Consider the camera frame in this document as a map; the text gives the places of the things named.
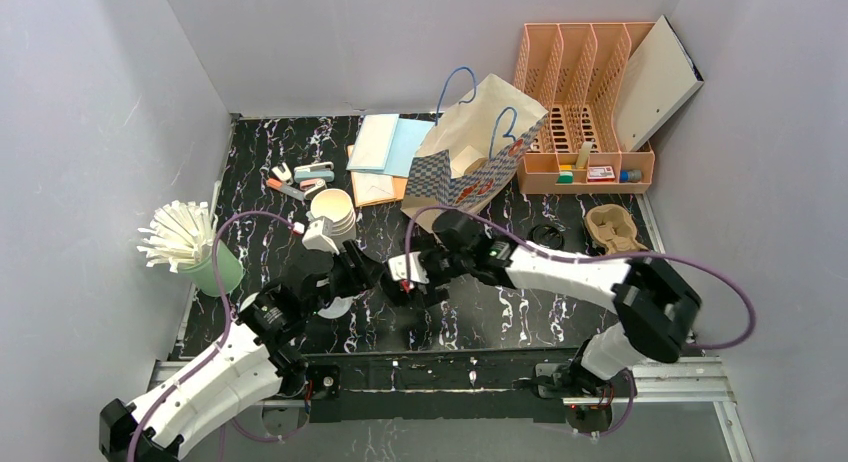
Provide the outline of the stack of white paper cups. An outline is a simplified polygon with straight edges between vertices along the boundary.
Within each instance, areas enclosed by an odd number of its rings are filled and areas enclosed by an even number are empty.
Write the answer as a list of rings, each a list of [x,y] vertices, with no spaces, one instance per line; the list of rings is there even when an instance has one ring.
[[[356,234],[356,218],[351,196],[341,189],[325,189],[311,201],[310,214],[313,219],[329,220],[328,235],[337,244],[353,241]]]

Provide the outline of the blue checkered paper bag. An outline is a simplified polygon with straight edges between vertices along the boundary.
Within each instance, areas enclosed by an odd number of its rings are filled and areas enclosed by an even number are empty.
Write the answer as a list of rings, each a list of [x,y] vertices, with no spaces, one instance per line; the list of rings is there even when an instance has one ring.
[[[424,207],[444,205],[474,214],[516,175],[519,163],[548,118],[548,110],[502,78],[478,80],[445,108],[416,151],[401,204],[412,218]]]

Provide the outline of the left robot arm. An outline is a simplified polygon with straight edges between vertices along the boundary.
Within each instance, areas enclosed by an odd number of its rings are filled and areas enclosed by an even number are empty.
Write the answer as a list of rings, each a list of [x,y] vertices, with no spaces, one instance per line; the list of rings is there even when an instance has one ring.
[[[383,263],[346,242],[339,254],[303,261],[247,297],[217,341],[149,392],[109,402],[99,449],[109,461],[178,461],[211,431],[268,397],[297,394],[309,363],[293,345],[336,300],[375,288]]]

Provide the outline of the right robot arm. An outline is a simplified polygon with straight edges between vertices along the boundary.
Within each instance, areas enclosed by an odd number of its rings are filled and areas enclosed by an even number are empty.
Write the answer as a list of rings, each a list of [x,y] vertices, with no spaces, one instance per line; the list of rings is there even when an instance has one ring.
[[[619,373],[645,360],[679,360],[701,299],[661,256],[563,252],[477,215],[445,206],[437,210],[431,226],[435,242],[414,251],[406,238],[403,253],[386,263],[403,293],[433,293],[470,275],[489,286],[572,297],[616,315],[617,323],[584,342],[568,364],[545,370],[528,385],[549,394],[603,394]]]

